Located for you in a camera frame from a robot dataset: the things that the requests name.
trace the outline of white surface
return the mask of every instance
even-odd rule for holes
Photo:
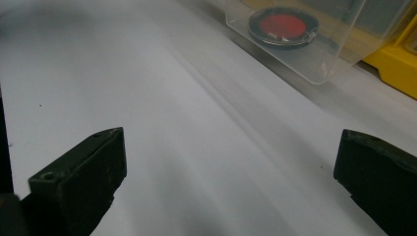
[[[417,154],[415,100],[360,68],[321,87],[284,81],[238,43],[221,1],[129,4],[1,26],[21,198],[53,159],[122,126],[128,177],[93,235],[385,235],[332,169],[342,129]]]

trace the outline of yellow container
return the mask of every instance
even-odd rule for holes
[[[417,99],[417,15],[393,42],[366,57],[381,80]]]

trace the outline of black ring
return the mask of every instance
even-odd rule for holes
[[[302,21],[306,29],[300,36],[291,38],[278,38],[276,36],[265,33],[260,23],[268,16],[273,15],[290,15]],[[249,33],[257,41],[272,45],[282,49],[299,48],[310,44],[319,30],[319,21],[312,15],[303,12],[297,8],[272,7],[264,8],[255,12],[249,19]]]

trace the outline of red circle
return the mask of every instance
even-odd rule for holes
[[[303,35],[306,24],[297,17],[288,14],[275,14],[260,22],[263,33],[274,37],[294,38]]]

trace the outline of black plastic part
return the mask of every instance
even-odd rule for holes
[[[344,130],[333,174],[388,235],[417,235],[415,156],[378,138]]]
[[[94,134],[29,179],[23,201],[33,235],[90,235],[126,177],[123,129]]]
[[[16,195],[0,194],[0,235],[29,236],[29,231]]]
[[[3,101],[0,97],[0,194],[6,193],[13,193],[13,180]]]

